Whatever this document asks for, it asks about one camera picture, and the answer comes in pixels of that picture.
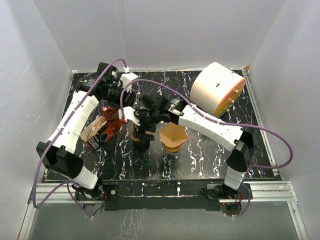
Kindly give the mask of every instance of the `black tabletop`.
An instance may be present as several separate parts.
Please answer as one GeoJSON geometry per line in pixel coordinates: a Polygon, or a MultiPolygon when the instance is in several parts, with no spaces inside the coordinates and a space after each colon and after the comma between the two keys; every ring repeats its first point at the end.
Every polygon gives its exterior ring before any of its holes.
{"type": "MultiPolygon", "coordinates": [[[[160,82],[187,97],[189,97],[192,84],[199,73],[200,71],[136,72],[140,79],[160,82]]],[[[84,73],[73,75],[65,111],[71,102],[74,85],[83,75],[84,73]]],[[[140,94],[151,87],[154,87],[151,83],[141,82],[134,85],[133,89],[139,97],[140,94]]],[[[170,91],[160,86],[157,90],[166,97],[171,95],[170,91]]],[[[85,126],[89,125],[97,116],[103,115],[102,108],[108,105],[108,102],[102,100],[85,126]]],[[[139,108],[141,104],[136,100],[134,107],[139,108]]],[[[224,114],[221,119],[231,123],[258,124],[247,87],[244,87],[230,112],[224,114]]],[[[164,125],[164,123],[158,124],[157,129],[164,125]]],[[[155,133],[155,141],[151,142],[148,151],[144,153],[134,151],[126,125],[97,152],[92,151],[79,138],[74,154],[83,159],[88,170],[97,174],[103,180],[224,179],[227,172],[226,159],[230,153],[220,144],[192,129],[185,128],[185,131],[188,140],[176,161],[168,160],[163,154],[158,133],[155,133]]],[[[257,140],[258,148],[252,160],[253,164],[270,166],[266,146],[260,131],[257,133],[257,140]]],[[[250,169],[248,173],[248,178],[274,178],[272,170],[254,168],[250,169]]],[[[63,176],[50,171],[43,177],[43,181],[62,180],[65,180],[63,176]]]]}

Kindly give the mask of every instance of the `white cable clip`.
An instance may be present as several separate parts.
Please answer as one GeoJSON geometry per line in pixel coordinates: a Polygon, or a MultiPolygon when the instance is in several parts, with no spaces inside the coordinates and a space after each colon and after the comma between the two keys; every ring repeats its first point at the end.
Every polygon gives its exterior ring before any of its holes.
{"type": "Polygon", "coordinates": [[[128,66],[127,67],[124,66],[123,69],[125,74],[130,72],[130,68],[128,66]]]}

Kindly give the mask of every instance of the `cable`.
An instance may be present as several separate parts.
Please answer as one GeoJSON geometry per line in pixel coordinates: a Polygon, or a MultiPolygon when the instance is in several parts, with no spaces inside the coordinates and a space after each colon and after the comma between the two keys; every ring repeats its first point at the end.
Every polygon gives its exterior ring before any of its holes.
{"type": "MultiPolygon", "coordinates": [[[[86,97],[89,96],[89,94],[92,92],[92,90],[97,86],[97,84],[100,82],[101,78],[103,77],[103,75],[108,71],[108,69],[116,62],[118,61],[122,61],[124,66],[127,67],[127,63],[124,59],[122,58],[118,58],[114,61],[112,61],[102,72],[101,74],[98,76],[98,78],[96,79],[96,81],[94,82],[94,84],[90,87],[90,89],[88,90],[88,92],[84,95],[84,97],[82,98],[82,100],[78,103],[78,105],[74,108],[74,110],[70,113],[70,115],[67,117],[67,119],[65,120],[65,122],[63,123],[63,126],[65,127],[67,125],[67,123],[69,122],[69,120],[71,119],[71,117],[75,114],[75,111],[82,105],[82,103],[85,101],[86,97]]],[[[46,149],[43,151],[43,154],[40,157],[39,163],[36,167],[35,170],[35,175],[34,175],[34,180],[33,180],[33,186],[32,186],[32,204],[34,208],[39,208],[49,197],[50,195],[57,190],[59,187],[61,187],[63,184],[68,184],[71,183],[73,181],[65,181],[61,184],[59,184],[58,186],[56,186],[52,191],[50,191],[48,193],[48,195],[39,203],[39,205],[37,205],[37,200],[36,200],[36,193],[37,193],[37,183],[38,183],[38,177],[39,177],[39,172],[40,172],[40,168],[41,168],[41,164],[44,161],[49,149],[52,147],[52,145],[54,144],[54,142],[57,140],[57,138],[60,136],[60,134],[63,132],[64,128],[62,127],[58,133],[54,136],[54,138],[52,139],[52,141],[48,144],[48,146],[46,147],[46,149]]]]}
{"type": "Polygon", "coordinates": [[[239,197],[240,197],[240,200],[241,200],[241,192],[236,196],[236,200],[234,201],[234,203],[231,203],[231,204],[238,204],[238,203],[240,203],[240,202],[238,202],[239,197]]]}
{"type": "Polygon", "coordinates": [[[239,202],[237,202],[237,204],[240,204],[241,202],[242,202],[242,192],[240,193],[241,194],[241,196],[240,196],[240,201],[239,202]]]}
{"type": "Polygon", "coordinates": [[[244,208],[244,210],[242,211],[242,212],[240,212],[238,215],[236,215],[237,217],[240,217],[241,215],[243,215],[243,214],[245,214],[245,212],[248,210],[248,208],[249,208],[249,205],[250,205],[250,201],[251,201],[251,197],[250,197],[250,189],[246,186],[246,185],[244,185],[243,183],[242,183],[242,186],[244,186],[246,189],[247,189],[247,191],[248,191],[248,195],[249,195],[249,197],[248,197],[248,203],[246,204],[246,206],[245,206],[245,208],[244,208]]]}
{"type": "Polygon", "coordinates": [[[281,164],[281,165],[276,165],[276,166],[263,166],[263,165],[249,165],[249,167],[251,168],[261,168],[261,169],[280,169],[280,168],[283,168],[285,166],[287,166],[288,164],[291,163],[293,157],[294,157],[294,151],[290,145],[290,143],[284,139],[281,135],[279,135],[278,133],[276,133],[275,131],[272,131],[270,129],[267,129],[267,128],[264,128],[262,126],[257,126],[257,125],[250,125],[250,124],[242,124],[242,123],[229,123],[229,122],[221,122],[221,121],[217,121],[215,119],[212,119],[208,116],[205,116],[197,107],[194,107],[194,104],[192,104],[185,96],[183,96],[181,93],[177,92],[176,90],[173,90],[172,88],[168,87],[168,86],[165,86],[165,85],[162,85],[161,83],[158,83],[156,81],[152,81],[152,80],[148,80],[148,79],[137,79],[137,80],[133,80],[131,82],[129,82],[126,86],[123,87],[122,89],[122,92],[121,92],[121,95],[120,95],[120,108],[121,108],[121,114],[122,114],[122,120],[124,120],[124,116],[125,116],[125,113],[124,113],[124,103],[123,103],[123,98],[124,98],[124,93],[125,93],[125,90],[132,84],[135,84],[135,83],[138,83],[138,82],[149,82],[149,83],[153,83],[153,84],[156,84],[158,86],[161,86],[165,89],[168,89],[169,91],[173,92],[174,94],[178,95],[180,98],[182,98],[190,107],[192,107],[192,109],[197,113],[199,114],[201,117],[204,117],[205,119],[209,120],[210,122],[213,122],[213,123],[219,123],[221,125],[225,125],[225,126],[238,126],[238,127],[242,127],[242,128],[253,128],[253,129],[258,129],[258,130],[263,130],[263,131],[266,131],[274,136],[276,136],[277,138],[281,139],[285,144],[286,146],[288,147],[289,149],[289,152],[290,152],[290,157],[289,159],[284,163],[284,164],[281,164]]]}
{"type": "Polygon", "coordinates": [[[108,196],[107,196],[106,192],[104,192],[102,194],[104,194],[104,197],[102,196],[101,201],[102,201],[103,207],[106,207],[106,201],[108,199],[108,196]]]}
{"type": "Polygon", "coordinates": [[[71,191],[70,191],[69,183],[66,184],[66,188],[68,189],[68,192],[69,192],[72,200],[78,205],[78,207],[79,207],[88,217],[93,218],[94,216],[93,216],[91,213],[87,212],[87,211],[81,206],[81,204],[77,201],[77,199],[72,195],[72,193],[71,193],[71,191]]]}
{"type": "Polygon", "coordinates": [[[94,216],[100,209],[103,209],[103,208],[104,208],[103,206],[99,207],[97,210],[95,210],[95,212],[94,212],[94,214],[92,214],[92,216],[94,216]]]}

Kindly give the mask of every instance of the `brown paper filter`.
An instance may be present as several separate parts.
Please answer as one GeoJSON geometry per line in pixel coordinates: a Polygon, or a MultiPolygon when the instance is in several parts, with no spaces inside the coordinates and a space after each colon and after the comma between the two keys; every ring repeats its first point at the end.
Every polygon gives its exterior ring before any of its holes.
{"type": "Polygon", "coordinates": [[[159,130],[162,147],[171,153],[176,153],[184,146],[188,139],[185,128],[172,122],[159,130]]]}

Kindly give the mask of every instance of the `black mount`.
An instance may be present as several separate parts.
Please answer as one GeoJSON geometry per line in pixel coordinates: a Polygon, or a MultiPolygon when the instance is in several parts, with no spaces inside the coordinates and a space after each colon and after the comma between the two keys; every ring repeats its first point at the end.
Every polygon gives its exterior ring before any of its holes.
{"type": "Polygon", "coordinates": [[[88,197],[90,197],[91,200],[100,200],[101,198],[101,195],[103,193],[103,189],[101,186],[100,183],[96,183],[94,189],[87,189],[87,188],[84,188],[82,186],[76,186],[75,184],[72,184],[72,188],[78,192],[78,193],[81,193],[81,194],[84,194],[88,197]]]}
{"type": "Polygon", "coordinates": [[[187,103],[179,96],[173,96],[168,100],[158,93],[156,88],[145,92],[139,101],[146,109],[136,109],[134,115],[139,119],[140,126],[134,128],[133,136],[140,140],[154,141],[155,136],[147,132],[156,132],[156,125],[160,122],[179,123],[179,116],[183,115],[182,110],[187,103]]]}
{"type": "MultiPolygon", "coordinates": [[[[42,156],[43,152],[49,145],[50,141],[47,143],[39,142],[36,146],[36,151],[39,157],[42,156]]],[[[65,176],[69,179],[74,179],[79,175],[82,170],[84,161],[65,150],[65,146],[61,146],[60,148],[56,146],[51,146],[45,158],[43,159],[43,165],[46,169],[57,173],[59,175],[65,176]]],[[[101,196],[101,190],[99,190],[99,186],[101,185],[102,180],[98,178],[97,184],[94,189],[87,189],[84,187],[75,187],[72,185],[72,188],[79,191],[80,193],[86,193],[92,196],[92,198],[98,198],[101,196]]]]}
{"type": "MultiPolygon", "coordinates": [[[[232,150],[226,163],[228,167],[238,172],[246,173],[257,149],[257,131],[249,127],[243,128],[242,131],[243,133],[240,139],[236,141],[235,148],[232,150]]],[[[239,189],[234,190],[224,183],[217,185],[214,189],[203,188],[202,192],[214,199],[236,199],[240,193],[239,189]]]]}
{"type": "MultiPolygon", "coordinates": [[[[93,75],[84,75],[79,79],[75,90],[87,92],[107,66],[107,63],[100,62],[93,75]]],[[[120,77],[121,73],[119,73],[118,69],[115,66],[111,66],[102,76],[99,84],[90,93],[90,96],[94,95],[99,102],[106,100],[110,103],[111,107],[118,109],[120,107],[120,94],[123,88],[123,82],[120,80],[120,77]]],[[[123,106],[132,106],[136,95],[134,91],[126,91],[123,95],[123,106]]]]}
{"type": "MultiPolygon", "coordinates": [[[[107,193],[105,211],[129,209],[205,209],[220,211],[219,199],[228,197],[207,197],[201,189],[208,185],[221,186],[222,180],[190,179],[190,180],[105,180],[102,183],[103,192],[107,193]]],[[[242,199],[252,199],[252,193],[241,186],[239,192],[242,199]]],[[[84,194],[76,192],[79,201],[90,201],[84,194]]]]}

